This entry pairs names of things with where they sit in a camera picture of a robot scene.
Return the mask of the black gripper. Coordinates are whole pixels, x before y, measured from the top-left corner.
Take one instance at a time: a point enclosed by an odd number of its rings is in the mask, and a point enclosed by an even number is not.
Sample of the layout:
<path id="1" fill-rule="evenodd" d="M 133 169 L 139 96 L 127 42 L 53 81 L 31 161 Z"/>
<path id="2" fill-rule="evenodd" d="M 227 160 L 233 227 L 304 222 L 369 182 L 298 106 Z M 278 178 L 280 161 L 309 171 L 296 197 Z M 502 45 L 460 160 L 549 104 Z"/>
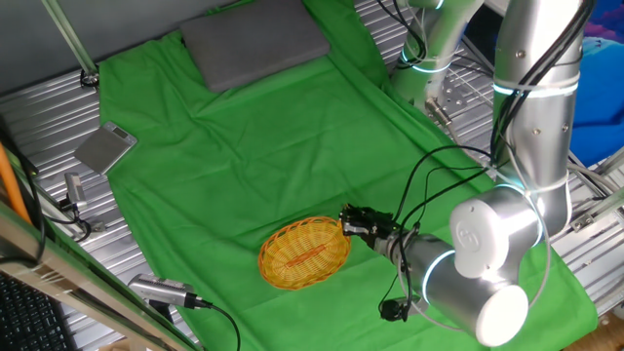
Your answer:
<path id="1" fill-rule="evenodd" d="M 345 204 L 339 213 L 344 236 L 358 236 L 369 248 L 375 247 L 377 239 L 386 240 L 396 230 L 396 222 L 389 213 L 382 213 L 370 207 L 355 207 Z"/>

